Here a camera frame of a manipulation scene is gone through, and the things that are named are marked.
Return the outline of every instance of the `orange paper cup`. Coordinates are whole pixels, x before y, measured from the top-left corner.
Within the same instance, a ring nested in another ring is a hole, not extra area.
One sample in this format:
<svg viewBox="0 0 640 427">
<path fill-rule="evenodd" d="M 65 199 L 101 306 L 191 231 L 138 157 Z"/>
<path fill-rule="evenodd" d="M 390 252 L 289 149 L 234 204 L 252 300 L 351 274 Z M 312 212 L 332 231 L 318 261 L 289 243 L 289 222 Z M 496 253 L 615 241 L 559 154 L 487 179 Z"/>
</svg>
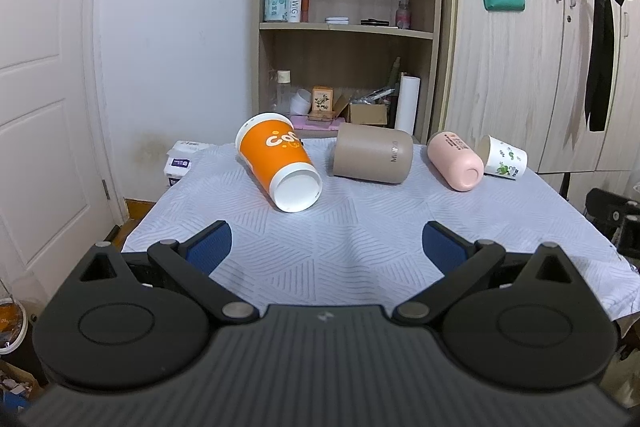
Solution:
<svg viewBox="0 0 640 427">
<path fill-rule="evenodd" d="M 254 116 L 238 131 L 236 149 L 280 210 L 300 212 L 318 201 L 320 174 L 289 118 L 276 112 Z"/>
</svg>

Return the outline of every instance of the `black ribbon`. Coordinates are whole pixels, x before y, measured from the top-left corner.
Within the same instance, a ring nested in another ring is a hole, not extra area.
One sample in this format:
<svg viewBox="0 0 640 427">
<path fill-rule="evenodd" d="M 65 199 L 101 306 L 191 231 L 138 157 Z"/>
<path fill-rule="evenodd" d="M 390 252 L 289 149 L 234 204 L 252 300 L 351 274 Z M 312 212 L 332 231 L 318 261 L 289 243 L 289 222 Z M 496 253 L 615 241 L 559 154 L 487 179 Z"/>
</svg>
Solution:
<svg viewBox="0 0 640 427">
<path fill-rule="evenodd" d="M 620 6 L 625 0 L 614 0 Z M 613 78 L 614 29 L 611 0 L 594 0 L 593 37 L 587 89 L 584 95 L 584 118 L 590 131 L 604 131 L 609 111 Z"/>
</svg>

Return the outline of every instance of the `door hinge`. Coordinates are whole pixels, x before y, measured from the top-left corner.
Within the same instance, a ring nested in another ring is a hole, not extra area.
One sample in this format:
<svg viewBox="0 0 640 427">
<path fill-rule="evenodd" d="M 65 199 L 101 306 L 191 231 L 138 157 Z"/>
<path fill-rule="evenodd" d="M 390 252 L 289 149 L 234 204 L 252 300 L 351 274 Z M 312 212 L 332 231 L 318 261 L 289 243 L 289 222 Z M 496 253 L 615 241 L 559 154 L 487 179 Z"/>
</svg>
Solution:
<svg viewBox="0 0 640 427">
<path fill-rule="evenodd" d="M 104 195 L 107 196 L 107 201 L 111 201 L 111 196 L 109 195 L 109 189 L 107 188 L 107 182 L 102 180 L 102 188 L 104 188 Z"/>
</svg>

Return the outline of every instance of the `pink bottle on shelf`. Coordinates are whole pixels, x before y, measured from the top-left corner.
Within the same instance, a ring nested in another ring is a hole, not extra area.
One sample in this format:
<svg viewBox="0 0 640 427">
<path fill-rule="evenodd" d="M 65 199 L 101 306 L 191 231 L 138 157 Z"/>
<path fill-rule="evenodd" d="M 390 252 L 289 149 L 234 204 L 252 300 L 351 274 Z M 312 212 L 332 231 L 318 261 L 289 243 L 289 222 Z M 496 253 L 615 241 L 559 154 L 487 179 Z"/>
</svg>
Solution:
<svg viewBox="0 0 640 427">
<path fill-rule="evenodd" d="M 482 180 L 484 164 L 480 156 L 453 132 L 443 131 L 431 137 L 427 156 L 455 190 L 466 192 Z"/>
</svg>

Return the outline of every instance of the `white tablecloth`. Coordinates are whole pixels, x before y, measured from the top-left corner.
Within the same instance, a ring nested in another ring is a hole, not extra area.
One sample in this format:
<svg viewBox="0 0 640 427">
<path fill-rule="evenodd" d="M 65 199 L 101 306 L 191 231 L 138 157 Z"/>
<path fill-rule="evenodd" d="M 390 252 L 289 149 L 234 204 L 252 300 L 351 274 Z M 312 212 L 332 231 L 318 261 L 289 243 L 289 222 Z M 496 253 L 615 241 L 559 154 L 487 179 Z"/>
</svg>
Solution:
<svg viewBox="0 0 640 427">
<path fill-rule="evenodd" d="M 485 176 L 474 190 L 455 192 L 416 145 L 407 180 L 383 185 L 332 176 L 335 139 L 304 142 L 324 184 L 311 208 L 277 210 L 234 146 L 215 146 L 198 153 L 124 251 L 183 241 L 223 219 L 232 249 L 210 277 L 261 311 L 270 303 L 375 303 L 391 311 L 442 277 L 422 250 L 422 228 L 436 220 L 469 241 L 493 239 L 507 251 L 533 252 L 555 241 L 610 318 L 640 311 L 638 271 L 534 172 L 527 169 L 518 181 Z"/>
</svg>

